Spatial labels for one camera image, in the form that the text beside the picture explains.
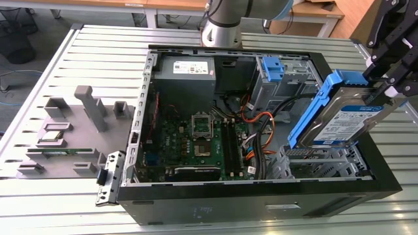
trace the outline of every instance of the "open computer tower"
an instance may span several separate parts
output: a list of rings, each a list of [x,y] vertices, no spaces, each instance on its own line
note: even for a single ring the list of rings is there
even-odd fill
[[[269,57],[281,81],[269,80]],[[319,53],[150,46],[127,149],[108,158],[98,205],[118,202],[142,225],[259,221],[333,216],[401,191],[368,133],[346,149],[289,147],[310,98],[265,129],[265,175],[247,159],[261,123],[242,115],[315,93],[329,74]]]

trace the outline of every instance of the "side panel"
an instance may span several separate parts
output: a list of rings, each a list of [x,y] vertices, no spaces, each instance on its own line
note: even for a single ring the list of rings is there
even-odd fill
[[[374,193],[120,201],[140,225],[297,219],[337,214]]]

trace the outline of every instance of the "hard drive label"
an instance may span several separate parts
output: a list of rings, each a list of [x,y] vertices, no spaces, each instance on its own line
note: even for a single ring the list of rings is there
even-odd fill
[[[347,105],[335,114],[314,144],[327,145],[346,142],[365,126],[365,121],[384,110],[384,106]]]

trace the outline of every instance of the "blue drive bay latch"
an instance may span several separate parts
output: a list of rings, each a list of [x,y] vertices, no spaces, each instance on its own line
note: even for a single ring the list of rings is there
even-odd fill
[[[285,76],[285,65],[278,57],[263,57],[263,67],[267,73],[269,82],[279,82]]]

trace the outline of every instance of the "ram slot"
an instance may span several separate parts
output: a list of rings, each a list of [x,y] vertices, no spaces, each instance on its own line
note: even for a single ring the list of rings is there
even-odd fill
[[[230,146],[230,158],[233,162],[233,172],[238,176],[241,172],[239,147],[235,132],[235,124],[233,122],[229,123],[229,146]]]
[[[229,137],[229,124],[225,122],[221,126],[221,135],[222,135],[222,149],[223,149],[223,162],[225,162],[225,173],[230,175],[234,172],[233,169],[233,158],[230,154],[230,137]]]

